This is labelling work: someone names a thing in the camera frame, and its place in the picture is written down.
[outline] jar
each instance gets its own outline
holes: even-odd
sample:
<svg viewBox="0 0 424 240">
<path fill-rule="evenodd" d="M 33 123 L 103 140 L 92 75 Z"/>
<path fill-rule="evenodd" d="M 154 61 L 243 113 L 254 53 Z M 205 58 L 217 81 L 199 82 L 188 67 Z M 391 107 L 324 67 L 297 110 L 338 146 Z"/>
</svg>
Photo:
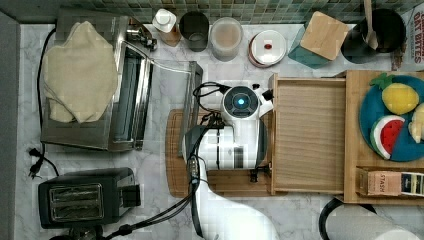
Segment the jar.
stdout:
<svg viewBox="0 0 424 240">
<path fill-rule="evenodd" d="M 152 22 L 162 41 L 171 47 L 177 46 L 181 39 L 176 22 L 177 17 L 165 9 L 159 9 Z"/>
<path fill-rule="evenodd" d="M 259 68 L 270 67 L 286 54 L 286 39 L 274 30 L 256 34 L 249 43 L 249 61 Z"/>
<path fill-rule="evenodd" d="M 209 37 L 214 57 L 227 62 L 234 59 L 238 54 L 243 38 L 243 29 L 234 18 L 224 17 L 212 25 Z"/>
</svg>

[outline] gray countertop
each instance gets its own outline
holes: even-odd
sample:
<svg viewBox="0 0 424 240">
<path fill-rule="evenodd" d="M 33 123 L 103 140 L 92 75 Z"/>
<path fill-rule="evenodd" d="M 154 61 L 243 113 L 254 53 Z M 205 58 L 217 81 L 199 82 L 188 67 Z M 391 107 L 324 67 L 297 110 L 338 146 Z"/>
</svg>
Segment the gray countertop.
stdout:
<svg viewBox="0 0 424 240">
<path fill-rule="evenodd" d="M 231 85 L 259 83 L 267 86 L 267 80 L 273 73 L 284 77 L 324 77 L 347 69 L 390 70 L 390 59 L 382 55 L 377 61 L 356 65 L 348 62 L 339 54 L 337 59 L 324 68 L 313 70 L 298 62 L 284 59 L 267 69 L 254 67 L 247 60 L 248 40 L 265 29 L 280 32 L 291 46 L 297 30 L 302 25 L 249 25 L 243 26 L 244 38 L 239 55 L 230 62 L 219 62 L 210 49 L 194 53 L 187 49 L 184 40 L 177 47 L 169 47 L 159 40 L 158 49 L 151 57 L 164 60 L 197 61 L 203 68 L 203 82 L 225 81 Z M 45 230 L 40 226 L 37 201 L 37 187 L 41 182 L 54 177 L 53 170 L 44 164 L 40 176 L 31 180 L 29 168 L 37 159 L 31 158 L 26 149 L 39 147 L 40 129 L 36 101 L 36 73 L 40 52 L 45 37 L 52 25 L 21 25 L 19 107 L 18 107 L 18 148 L 16 161 L 16 201 L 15 201 L 15 239 L 49 239 L 66 232 L 64 229 Z M 167 86 L 158 91 L 167 91 Z M 166 99 L 154 99 L 149 106 L 151 124 L 146 134 L 155 134 L 152 144 L 142 151 L 107 153 L 62 146 L 47 146 L 47 158 L 56 163 L 60 173 L 82 169 L 107 167 L 130 167 L 142 186 L 142 205 L 132 209 L 117 224 L 104 227 L 110 233 L 121 224 L 135 223 L 167 209 L 178 201 L 168 191 L 165 172 L 164 130 L 169 110 L 179 106 L 169 106 Z M 289 193 L 280 197 L 232 198 L 235 201 L 261 210 L 271 218 L 281 239 L 321 239 L 318 230 L 318 218 L 322 208 L 332 196 L 311 193 Z M 420 207 L 377 206 L 379 215 L 394 220 L 405 228 L 420 232 L 424 223 L 424 211 Z M 145 229 L 132 235 L 116 239 L 197 239 L 191 222 L 189 208 L 173 219 Z"/>
</svg>

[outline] toaster oven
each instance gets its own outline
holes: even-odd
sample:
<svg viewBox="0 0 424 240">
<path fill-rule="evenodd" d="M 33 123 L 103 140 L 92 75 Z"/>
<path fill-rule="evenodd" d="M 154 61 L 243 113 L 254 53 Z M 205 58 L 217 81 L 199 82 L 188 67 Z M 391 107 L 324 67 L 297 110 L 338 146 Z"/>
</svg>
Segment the toaster oven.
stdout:
<svg viewBox="0 0 424 240">
<path fill-rule="evenodd" d="M 89 21 L 114 48 L 117 90 L 102 117 L 95 122 L 55 121 L 47 117 L 50 109 L 46 104 L 41 141 L 107 151 L 141 149 L 152 82 L 163 76 L 179 79 L 186 84 L 186 95 L 191 96 L 192 89 L 202 81 L 203 70 L 196 62 L 167 67 L 166 63 L 151 59 L 150 48 L 141 44 L 134 34 L 145 32 L 145 27 L 134 18 L 111 13 L 60 9 L 55 44 L 63 44 L 72 26 L 83 21 Z M 185 105 L 191 104 L 193 99 L 186 97 Z M 189 129 L 189 124 L 189 121 L 182 123 L 182 129 Z"/>
</svg>

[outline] watermelon slice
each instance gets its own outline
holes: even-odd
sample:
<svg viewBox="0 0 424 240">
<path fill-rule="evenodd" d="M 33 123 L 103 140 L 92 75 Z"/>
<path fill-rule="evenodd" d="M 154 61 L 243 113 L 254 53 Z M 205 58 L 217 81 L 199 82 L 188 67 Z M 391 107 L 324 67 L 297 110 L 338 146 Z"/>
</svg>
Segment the watermelon slice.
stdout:
<svg viewBox="0 0 424 240">
<path fill-rule="evenodd" d="M 384 159 L 390 159 L 405 119 L 396 115 L 388 115 L 378 119 L 371 129 L 371 145 Z"/>
</svg>

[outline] white robot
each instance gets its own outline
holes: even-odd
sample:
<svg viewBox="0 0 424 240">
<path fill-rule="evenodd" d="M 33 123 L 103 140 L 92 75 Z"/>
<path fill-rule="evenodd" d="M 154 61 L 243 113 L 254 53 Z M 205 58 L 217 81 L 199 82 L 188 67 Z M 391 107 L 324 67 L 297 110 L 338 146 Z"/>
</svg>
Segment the white robot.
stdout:
<svg viewBox="0 0 424 240">
<path fill-rule="evenodd" d="M 220 106 L 225 126 L 196 126 L 184 136 L 183 155 L 189 178 L 197 183 L 191 202 L 193 223 L 197 234 L 206 240 L 279 239 L 267 216 L 213 193 L 206 175 L 210 169 L 253 169 L 262 162 L 267 136 L 259 118 L 272 108 L 262 89 L 233 87 L 225 92 Z"/>
</svg>

